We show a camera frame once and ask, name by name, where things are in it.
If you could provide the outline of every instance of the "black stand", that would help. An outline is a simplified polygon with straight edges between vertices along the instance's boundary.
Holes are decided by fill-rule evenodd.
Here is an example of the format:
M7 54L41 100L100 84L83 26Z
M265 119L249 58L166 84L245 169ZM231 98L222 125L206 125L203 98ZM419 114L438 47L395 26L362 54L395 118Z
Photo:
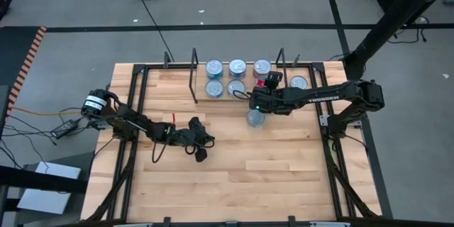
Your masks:
M396 0L366 38L351 54L343 58L349 80L360 79L366 62L399 30L427 1Z

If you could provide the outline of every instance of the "wooden table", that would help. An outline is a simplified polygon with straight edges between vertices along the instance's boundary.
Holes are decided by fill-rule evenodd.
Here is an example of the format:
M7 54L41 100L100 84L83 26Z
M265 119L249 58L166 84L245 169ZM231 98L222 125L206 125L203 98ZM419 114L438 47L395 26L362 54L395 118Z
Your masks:
M328 85L346 81L342 62L324 65ZM133 64L117 64L113 71L110 90L122 102L128 98L132 69ZM190 118L198 116L208 133L216 137L216 145L207 149L208 158L202 163L197 163L183 148L167 147L162 159L153 164L153 144L141 133L128 222L162 222L165 216L170 216L172 222L287 221L288 216L296 216L297 221L335 220L315 106L307 105L290 116L267 115L263 126L251 128L245 119L247 102L228 96L221 100L204 96L203 71L204 66L200 65L194 81L198 104L188 88L189 70L148 73L143 114L154 121L172 122L175 113L177 128L187 127ZM307 71L287 69L287 75L289 79L294 75L306 77L310 88ZM224 79L226 86L229 78ZM250 91L252 85L245 83ZM134 109L137 109L139 88L140 79ZM333 102L335 112L348 104ZM358 129L349 127L347 134L362 140ZM101 132L96 149L110 138L111 131ZM341 143L352 187L380 214L365 148L349 138ZM94 212L110 190L117 152L115 140L94 159L82 219ZM338 189L343 213L347 215L339 183ZM115 217L120 216L122 196L120 191Z

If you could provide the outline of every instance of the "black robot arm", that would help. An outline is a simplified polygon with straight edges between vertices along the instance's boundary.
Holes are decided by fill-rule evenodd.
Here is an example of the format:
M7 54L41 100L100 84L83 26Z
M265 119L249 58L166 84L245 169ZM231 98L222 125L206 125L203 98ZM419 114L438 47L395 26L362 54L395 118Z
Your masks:
M133 140L140 130L154 143L185 147L188 154L196 154L198 162L206 158L205 148L214 143L214 137L206 132L197 117L189 121L189 128L177 130L173 123L151 121L121 103L114 93L103 89L90 91L82 106L82 115L89 119L89 126L98 130L102 129L102 123L108 123L113 127L113 136L119 139ZM193 147L192 151L189 152L188 147Z
M329 133L336 137L345 136L347 125L359 120L366 111L378 111L384 107L380 85L362 80L317 89L254 87L249 93L249 108L265 114L289 115L306 104L347 100L352 104L340 114L328 117Z

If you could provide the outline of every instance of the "gray floor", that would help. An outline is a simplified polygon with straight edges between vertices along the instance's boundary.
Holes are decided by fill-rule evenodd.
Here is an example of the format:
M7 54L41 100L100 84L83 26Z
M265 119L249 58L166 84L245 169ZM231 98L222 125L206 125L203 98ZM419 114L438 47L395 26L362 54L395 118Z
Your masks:
M375 0L336 0L344 24L375 23ZM161 25L232 23L334 23L328 0L149 0ZM437 1L427 10L432 23L454 23L454 8ZM3 26L144 26L151 22L140 0L14 0ZM400 40L413 40L406 31ZM354 49L367 31L346 31ZM275 59L281 47L300 60L327 60L341 53L335 30L172 31L163 33L176 61L196 47L201 60L217 57ZM369 62L365 79L384 88L386 107L370 114L372 131L395 218L454 222L454 131L450 129L454 30L426 30L427 43L386 44ZM82 104L90 89L109 83L116 62L160 62L164 46L156 32L47 33L16 105L58 111ZM60 120L13 111L41 130ZM19 129L20 123L9 121ZM93 151L97 133L63 138L55 147L33 137L45 160ZM21 164L39 157L27 138L4 140ZM10 165L3 156L2 165ZM9 226L11 217L4 226Z

